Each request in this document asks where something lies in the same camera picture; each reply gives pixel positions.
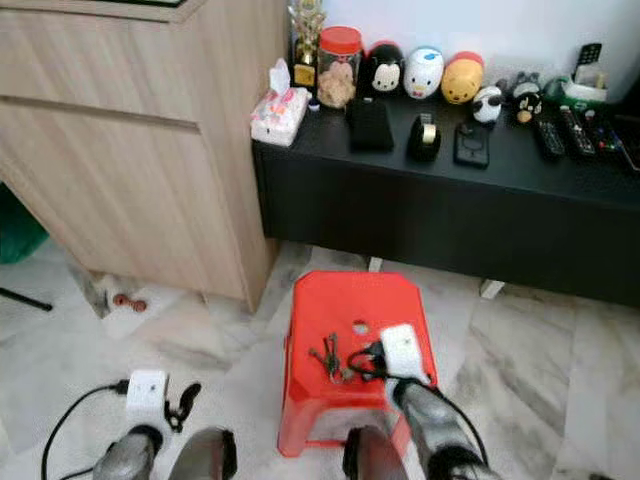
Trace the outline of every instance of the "white wall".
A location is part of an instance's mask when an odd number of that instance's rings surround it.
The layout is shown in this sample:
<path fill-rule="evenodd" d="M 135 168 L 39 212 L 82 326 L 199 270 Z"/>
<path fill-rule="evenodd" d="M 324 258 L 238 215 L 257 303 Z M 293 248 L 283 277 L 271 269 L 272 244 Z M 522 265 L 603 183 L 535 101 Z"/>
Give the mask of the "white wall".
<path fill-rule="evenodd" d="M 365 47 L 381 39 L 405 53 L 419 45 L 480 53 L 486 80 L 525 67 L 544 77 L 571 73 L 580 47 L 604 44 L 610 99 L 640 73 L 640 0 L 324 0 L 325 25 L 362 32 Z"/>

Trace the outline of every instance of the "glass jar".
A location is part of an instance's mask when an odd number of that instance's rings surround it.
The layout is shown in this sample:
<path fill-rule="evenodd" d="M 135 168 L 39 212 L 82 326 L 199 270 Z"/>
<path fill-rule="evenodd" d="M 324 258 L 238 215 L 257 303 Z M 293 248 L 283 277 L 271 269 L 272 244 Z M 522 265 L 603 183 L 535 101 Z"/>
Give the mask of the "glass jar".
<path fill-rule="evenodd" d="M 329 27 L 320 33 L 318 100 L 343 108 L 356 95 L 362 37 L 351 27 Z"/>

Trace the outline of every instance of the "wooden cabinet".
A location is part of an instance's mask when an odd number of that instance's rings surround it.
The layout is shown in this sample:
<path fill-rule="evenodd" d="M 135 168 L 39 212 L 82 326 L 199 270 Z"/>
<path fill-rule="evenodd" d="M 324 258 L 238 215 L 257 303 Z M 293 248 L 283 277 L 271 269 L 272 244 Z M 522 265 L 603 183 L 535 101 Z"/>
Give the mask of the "wooden cabinet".
<path fill-rule="evenodd" d="M 194 120 L 169 25 L 0 11 L 0 95 Z"/>
<path fill-rule="evenodd" d="M 88 269 L 242 298 L 194 127 L 4 103 L 7 179 Z"/>
<path fill-rule="evenodd" d="M 286 1 L 52 3 L 0 0 L 0 177 L 87 269 L 256 308 L 274 248 L 248 118 Z"/>

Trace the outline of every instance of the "black cable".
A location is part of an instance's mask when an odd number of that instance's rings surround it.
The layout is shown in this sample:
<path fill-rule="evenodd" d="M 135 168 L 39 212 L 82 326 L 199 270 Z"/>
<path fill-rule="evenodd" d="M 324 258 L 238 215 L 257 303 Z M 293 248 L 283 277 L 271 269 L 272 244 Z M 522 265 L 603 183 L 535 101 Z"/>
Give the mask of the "black cable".
<path fill-rule="evenodd" d="M 448 397 L 446 397 L 445 394 L 442 393 L 442 391 L 440 391 L 440 389 L 438 389 L 438 388 L 429 388 L 429 386 L 425 385 L 422 382 L 418 382 L 418 384 L 420 386 L 422 386 L 423 388 L 425 388 L 425 389 L 429 390 L 430 392 L 432 392 L 436 397 L 438 397 L 444 403 L 446 403 L 451 408 L 453 408 L 456 411 L 456 413 L 458 415 L 460 415 L 460 417 L 462 417 L 462 419 L 464 420 L 464 423 L 466 423 L 467 426 L 469 427 L 469 429 L 471 430 L 471 433 L 473 434 L 473 438 L 475 438 L 475 440 L 476 440 L 476 444 L 478 445 L 478 449 L 480 450 L 480 456 L 482 457 L 482 461 L 484 462 L 484 464 L 487 467 L 489 467 L 489 456 L 487 455 L 487 450 L 484 447 L 484 442 L 482 441 L 482 437 L 480 437 L 480 433 L 476 429 L 476 427 L 473 424 L 473 422 L 471 421 L 471 419 L 469 417 L 467 417 L 467 414 L 464 413 L 462 411 L 462 409 L 458 405 L 453 403 L 453 400 L 450 400 Z"/>
<path fill-rule="evenodd" d="M 49 439 L 47 440 L 47 443 L 44 446 L 44 450 L 42 451 L 42 462 L 40 463 L 40 478 L 41 478 L 41 480 L 48 480 L 47 463 L 49 461 L 49 450 L 51 449 L 51 444 L 53 443 L 53 439 L 55 438 L 56 434 L 58 433 L 58 430 L 60 430 L 60 427 L 62 427 L 62 424 L 64 423 L 64 421 L 67 419 L 67 417 L 69 415 L 71 415 L 71 412 L 73 412 L 75 410 L 75 408 L 78 405 L 80 405 L 80 403 L 85 398 L 93 395 L 94 393 L 102 392 L 102 391 L 105 391 L 105 390 L 113 390 L 119 395 L 124 395 L 124 394 L 127 393 L 127 388 L 128 387 L 129 387 L 129 380 L 120 380 L 118 383 L 113 383 L 111 385 L 102 385 L 100 387 L 93 388 L 93 389 L 89 390 L 87 393 L 83 394 L 75 402 L 73 402 L 73 404 L 67 409 L 67 411 L 64 413 L 64 415 L 62 415 L 62 417 L 60 417 L 60 420 L 58 420 L 58 423 L 56 423 L 56 426 L 53 427 L 53 430 L 51 431 L 51 435 L 49 435 Z M 76 474 L 72 474 L 72 475 L 78 476 L 78 475 L 81 475 L 81 474 L 76 472 Z"/>
<path fill-rule="evenodd" d="M 349 367 L 351 370 L 353 370 L 354 372 L 357 372 L 357 373 L 359 373 L 361 375 L 369 375 L 371 378 L 394 379 L 394 380 L 402 380 L 402 381 L 408 381 L 408 382 L 411 382 L 411 383 L 415 383 L 415 384 L 421 386 L 422 388 L 424 388 L 425 390 L 427 390 L 428 392 L 434 394 L 440 400 L 442 400 L 447 405 L 449 405 L 453 410 L 455 410 L 455 412 L 458 415 L 460 415 L 462 420 L 464 420 L 464 423 L 467 424 L 467 426 L 471 430 L 471 433 L 473 434 L 473 438 L 475 439 L 475 442 L 476 442 L 476 444 L 478 446 L 478 450 L 480 450 L 480 455 L 482 456 L 482 461 L 484 462 L 484 464 L 487 467 L 489 467 L 489 457 L 487 455 L 487 450 L 485 449 L 484 442 L 482 441 L 482 437 L 480 437 L 480 433 L 476 429 L 476 427 L 473 424 L 473 422 L 471 421 L 471 419 L 469 417 L 467 417 L 467 415 L 462 411 L 462 409 L 458 405 L 456 405 L 452 400 L 450 400 L 448 397 L 446 397 L 445 394 L 442 393 L 438 388 L 430 387 L 429 385 L 425 385 L 424 383 L 422 383 L 417 378 L 414 378 L 414 377 L 401 377 L 401 376 L 398 376 L 398 375 L 391 375 L 391 374 L 388 374 L 387 372 L 385 372 L 382 369 L 369 370 L 369 369 L 362 368 L 360 366 L 354 365 L 353 361 L 357 357 L 362 356 L 362 355 L 369 355 L 369 356 L 384 355 L 383 350 L 381 349 L 381 344 L 376 342 L 376 343 L 372 344 L 371 346 L 369 346 L 368 348 L 365 348 L 364 350 L 358 350 L 356 352 L 353 352 L 347 358 L 347 367 Z"/>
<path fill-rule="evenodd" d="M 60 480 L 70 480 L 71 478 L 81 477 L 82 475 L 86 475 L 87 473 L 93 472 L 93 467 L 85 468 L 84 470 L 78 470 L 77 472 L 69 473 L 65 475 Z"/>

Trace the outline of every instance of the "black phone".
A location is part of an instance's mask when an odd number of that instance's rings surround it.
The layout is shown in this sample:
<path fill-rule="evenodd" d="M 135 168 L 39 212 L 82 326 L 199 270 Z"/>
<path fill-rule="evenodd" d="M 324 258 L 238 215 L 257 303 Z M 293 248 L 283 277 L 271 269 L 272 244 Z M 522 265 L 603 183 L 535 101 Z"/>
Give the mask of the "black phone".
<path fill-rule="evenodd" d="M 489 166 L 489 131 L 477 124 L 458 125 L 453 161 L 468 167 L 487 168 Z"/>

